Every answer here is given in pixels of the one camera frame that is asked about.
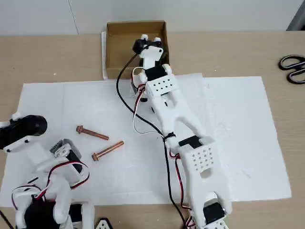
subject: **scissor handle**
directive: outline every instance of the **scissor handle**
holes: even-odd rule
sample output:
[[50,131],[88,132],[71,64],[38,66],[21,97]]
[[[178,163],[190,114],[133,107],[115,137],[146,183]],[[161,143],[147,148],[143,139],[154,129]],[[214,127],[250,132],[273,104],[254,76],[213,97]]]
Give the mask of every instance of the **scissor handle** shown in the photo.
[[[299,62],[298,63],[293,63],[293,64],[288,65],[288,66],[284,66],[283,65],[284,61],[289,60],[289,59],[299,60]],[[288,56],[285,56],[278,63],[278,67],[281,70],[291,70],[291,69],[298,70],[298,69],[302,68],[303,65],[305,66],[305,57],[300,56],[300,55],[288,55]]]
[[302,74],[302,73],[305,73],[305,68],[301,68],[300,70],[297,70],[295,72],[292,72],[292,73],[289,73],[287,75],[287,80],[290,82],[290,83],[293,83],[293,84],[305,84],[305,79],[303,80],[295,80],[294,79],[294,76],[296,75],[299,75],[299,74]]

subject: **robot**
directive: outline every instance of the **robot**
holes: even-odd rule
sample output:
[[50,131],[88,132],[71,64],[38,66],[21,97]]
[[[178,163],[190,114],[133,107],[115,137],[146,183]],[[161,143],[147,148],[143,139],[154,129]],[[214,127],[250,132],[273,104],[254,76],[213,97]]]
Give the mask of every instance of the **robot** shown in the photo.
[[[161,39],[149,41],[144,34],[135,41],[133,50],[141,58],[140,66],[134,69],[141,72],[137,75],[132,72],[131,85],[138,96],[133,119],[139,102],[148,101],[161,123],[163,139],[170,154],[173,153],[172,158],[182,162],[189,200],[189,206],[184,208],[190,214],[185,226],[227,229],[224,219],[232,212],[232,203],[216,142],[206,135],[200,120],[190,110],[170,66],[160,64],[164,55]],[[176,121],[190,128],[193,135],[178,141]],[[68,139],[60,140],[50,150],[43,149],[36,140],[46,129],[46,120],[37,115],[15,114],[9,123],[0,126],[0,148],[7,153],[26,153],[36,165],[29,180],[13,190],[16,225],[21,229],[42,225],[50,229],[92,229],[94,206],[71,199],[71,190],[89,179],[88,168]],[[97,228],[111,226],[102,220]]]
[[[206,135],[190,110],[170,66],[158,64],[164,53],[161,39],[152,42],[142,35],[133,50],[142,59],[142,66],[137,67],[141,68],[138,75],[132,72],[132,86],[137,89],[138,97],[147,96],[161,123],[165,144],[175,160],[181,159],[186,174],[187,209],[193,221],[191,225],[188,220],[187,227],[227,229],[224,218],[232,212],[232,203],[216,142]],[[190,128],[194,135],[178,142],[174,131],[176,121]]]
[[[81,154],[69,139],[62,139],[50,150],[39,143],[47,121],[39,115],[14,114],[1,123],[0,148],[7,153],[24,153],[35,168],[29,179],[12,191],[19,229],[93,229],[94,205],[75,202],[71,190],[89,179]],[[111,228],[103,219],[100,228]]]

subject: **black wire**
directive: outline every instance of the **black wire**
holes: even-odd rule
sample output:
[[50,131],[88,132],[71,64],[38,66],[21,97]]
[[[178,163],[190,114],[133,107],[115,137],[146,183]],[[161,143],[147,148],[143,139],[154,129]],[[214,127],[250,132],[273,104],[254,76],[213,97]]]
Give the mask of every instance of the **black wire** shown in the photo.
[[[128,108],[128,110],[130,110],[130,112],[132,112],[134,114],[134,110],[130,108],[130,106],[128,106],[128,104],[125,102],[125,100],[123,99],[123,97],[121,96],[120,90],[119,90],[119,81],[120,78],[123,74],[123,72],[125,71],[125,69],[128,67],[128,65],[136,58],[137,54],[135,54],[128,62],[127,64],[122,68],[122,70],[120,71],[120,74],[116,80],[116,91],[118,93],[119,98],[122,100],[122,102],[124,103],[124,105]],[[147,123],[148,125],[150,125],[153,129],[155,129],[159,134],[163,135],[162,132],[151,122],[147,121],[145,118],[141,117],[140,115],[136,114],[136,116],[138,118],[140,118],[143,122]],[[167,184],[168,184],[168,192],[169,192],[169,196],[170,196],[170,200],[173,204],[173,206],[176,208],[177,212],[179,213],[181,220],[183,222],[183,228],[187,228],[186,227],[186,223],[185,223],[185,219],[183,217],[182,212],[180,211],[180,209],[178,208],[178,206],[176,205],[175,201],[173,200],[172,197],[172,187],[171,187],[171,174],[170,174],[170,166],[169,166],[169,162],[168,162],[168,156],[167,156],[167,148],[165,145],[165,139],[163,137],[163,144],[164,144],[164,153],[165,153],[165,161],[166,161],[166,171],[167,171]]]
[[3,212],[0,210],[0,215],[1,217],[4,219],[4,221],[6,222],[6,224],[9,226],[10,229],[15,229],[13,227],[13,225],[9,222],[8,218],[6,218],[6,216],[3,214]]
[[[119,90],[119,80],[122,76],[122,73],[125,71],[125,69],[128,67],[128,65],[136,58],[137,54],[135,54],[128,62],[127,64],[122,68],[117,80],[116,80],[116,92],[118,93],[119,95],[119,98],[122,100],[122,102],[124,103],[124,105],[128,108],[128,110],[130,110],[133,114],[134,114],[134,111],[133,109],[130,108],[130,106],[128,106],[128,104],[125,102],[125,100],[123,99],[123,97],[121,96],[121,93],[120,93],[120,90]],[[159,134],[163,135],[162,132],[154,125],[152,124],[151,122],[147,121],[145,118],[139,116],[138,114],[136,114],[136,116],[138,118],[140,118],[143,122],[146,122],[148,125],[150,125],[152,128],[154,128]]]

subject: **bolt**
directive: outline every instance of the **bolt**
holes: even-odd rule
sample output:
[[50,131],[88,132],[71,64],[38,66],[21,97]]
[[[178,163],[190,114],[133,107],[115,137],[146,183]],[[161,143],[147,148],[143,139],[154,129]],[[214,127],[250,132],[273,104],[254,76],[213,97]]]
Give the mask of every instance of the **bolt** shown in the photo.
[[109,140],[108,136],[101,135],[101,134],[96,133],[92,130],[87,130],[82,125],[79,125],[79,126],[76,127],[76,132],[78,132],[79,134],[84,133],[84,134],[88,134],[88,135],[91,135],[91,136],[94,136],[94,137],[99,137],[99,138],[104,139],[104,140]]
[[120,141],[117,144],[114,144],[111,147],[108,147],[107,149],[104,149],[103,151],[101,151],[101,152],[99,152],[97,154],[93,153],[92,154],[92,159],[94,161],[98,161],[101,156],[104,156],[105,154],[110,153],[111,151],[115,150],[116,148],[118,148],[118,147],[120,147],[122,145],[124,145],[124,142]]

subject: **white wall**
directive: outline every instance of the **white wall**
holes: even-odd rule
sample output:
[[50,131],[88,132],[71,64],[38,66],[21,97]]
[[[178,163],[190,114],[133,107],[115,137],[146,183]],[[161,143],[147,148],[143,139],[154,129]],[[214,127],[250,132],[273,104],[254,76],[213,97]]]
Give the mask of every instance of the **white wall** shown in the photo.
[[100,33],[108,21],[126,20],[165,20],[169,31],[286,30],[302,2],[0,0],[0,35]]

